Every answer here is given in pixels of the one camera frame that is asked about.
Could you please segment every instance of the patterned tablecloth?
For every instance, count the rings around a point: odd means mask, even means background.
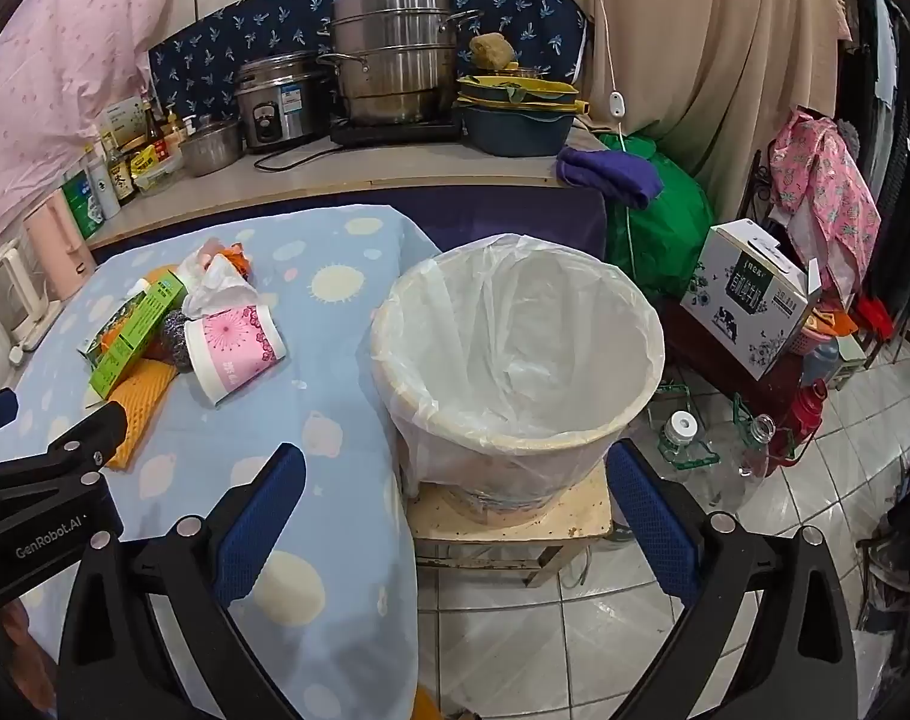
[[[386,206],[315,209],[223,224],[110,259],[72,299],[17,388],[0,460],[44,451],[84,416],[88,368],[74,348],[135,279],[209,237],[241,241],[288,355],[213,407],[194,374],[175,378],[127,472],[106,471],[126,538],[207,514],[252,480],[280,442],[305,453],[303,498],[249,597],[229,611],[306,718],[408,720],[417,679],[415,560],[391,442],[370,374],[375,308],[409,266],[438,253]],[[31,632],[58,656],[74,567],[26,594]],[[156,613],[197,707],[218,714],[173,621]]]

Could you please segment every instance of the white cardboard box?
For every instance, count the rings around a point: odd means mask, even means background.
[[[809,263],[808,273],[802,271],[764,229],[740,218],[708,230],[682,304],[761,379],[819,293],[817,260]]]

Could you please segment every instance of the trash bag liner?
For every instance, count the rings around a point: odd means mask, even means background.
[[[664,357],[658,314],[620,269],[518,235],[414,266],[372,322],[406,493],[452,485],[492,511],[543,507],[585,478]]]

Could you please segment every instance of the pink paper cup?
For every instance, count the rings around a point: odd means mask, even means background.
[[[268,306],[232,308],[185,322],[185,346],[213,404],[285,356]]]

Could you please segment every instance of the red thermos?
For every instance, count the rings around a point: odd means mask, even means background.
[[[794,466],[798,462],[798,456],[794,460],[788,459],[788,431],[791,431],[796,449],[801,447],[822,424],[822,404],[827,397],[828,390],[822,379],[816,379],[811,385],[803,386],[796,392],[785,420],[769,445],[773,461],[778,461],[782,466]]]

